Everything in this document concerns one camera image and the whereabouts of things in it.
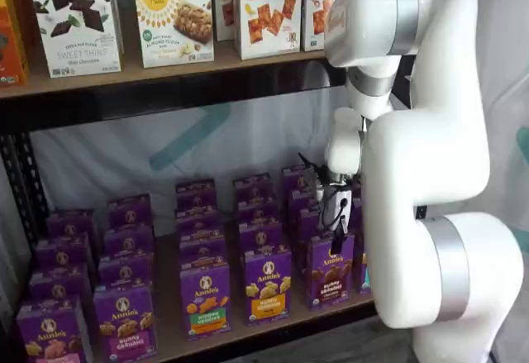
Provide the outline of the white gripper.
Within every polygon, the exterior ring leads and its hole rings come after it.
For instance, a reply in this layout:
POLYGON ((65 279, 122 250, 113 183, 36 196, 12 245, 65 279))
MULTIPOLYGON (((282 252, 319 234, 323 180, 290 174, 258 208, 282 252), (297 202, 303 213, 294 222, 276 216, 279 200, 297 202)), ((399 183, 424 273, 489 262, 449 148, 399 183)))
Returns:
POLYGON ((325 186, 320 201, 320 233, 333 232, 331 255, 339 255, 345 234, 348 233, 352 194, 349 187, 342 185, 325 186))

